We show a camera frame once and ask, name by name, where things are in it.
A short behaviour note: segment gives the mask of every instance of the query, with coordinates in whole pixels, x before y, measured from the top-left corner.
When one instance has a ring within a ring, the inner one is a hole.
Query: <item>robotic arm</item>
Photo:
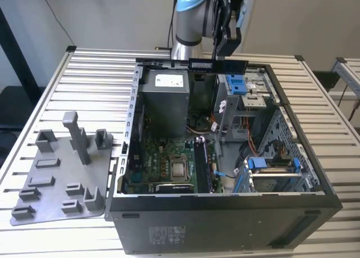
[[[172,59],[201,57],[202,37],[213,39],[213,59],[230,56],[241,43],[244,0],[178,0]]]

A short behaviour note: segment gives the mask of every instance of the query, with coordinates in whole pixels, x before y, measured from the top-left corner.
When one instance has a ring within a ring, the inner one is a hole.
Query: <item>open computer tower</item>
[[[341,209],[269,65],[138,58],[125,123],[127,254],[294,248]]]

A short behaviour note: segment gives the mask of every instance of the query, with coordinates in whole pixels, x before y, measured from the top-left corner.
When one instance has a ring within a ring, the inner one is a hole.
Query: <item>gray plastic tray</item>
[[[12,210],[11,225],[104,213],[113,136],[105,129],[86,135],[77,126],[76,112],[65,113],[63,123],[71,137],[39,132],[39,150]]]

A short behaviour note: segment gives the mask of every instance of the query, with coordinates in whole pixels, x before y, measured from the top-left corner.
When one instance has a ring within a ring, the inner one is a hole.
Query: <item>sticker label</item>
[[[257,88],[256,85],[254,85],[253,83],[247,83],[247,88]]]
[[[182,88],[184,86],[182,75],[157,74],[155,78],[156,87]]]
[[[216,122],[213,122],[213,124],[211,125],[211,130],[214,132],[214,131],[216,131],[217,127],[218,127],[218,124]]]
[[[152,245],[184,244],[186,226],[153,226],[148,228],[148,237]]]

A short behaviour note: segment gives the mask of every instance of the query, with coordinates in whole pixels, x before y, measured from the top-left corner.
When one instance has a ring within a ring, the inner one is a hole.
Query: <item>aluminum extrusion table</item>
[[[332,71],[339,74],[360,99],[360,59],[337,57]]]
[[[88,134],[106,128],[114,136],[110,170],[119,155],[136,57],[169,57],[167,51],[76,49],[66,52],[38,105],[0,169],[0,254],[14,258],[102,256],[125,253],[114,224],[103,216],[12,227],[11,209],[23,187],[41,129],[57,137],[65,111],[77,110]],[[271,64],[305,135],[343,203],[343,209],[293,252],[174,254],[172,257],[360,256],[360,137],[304,61],[294,56],[237,54],[231,57]]]

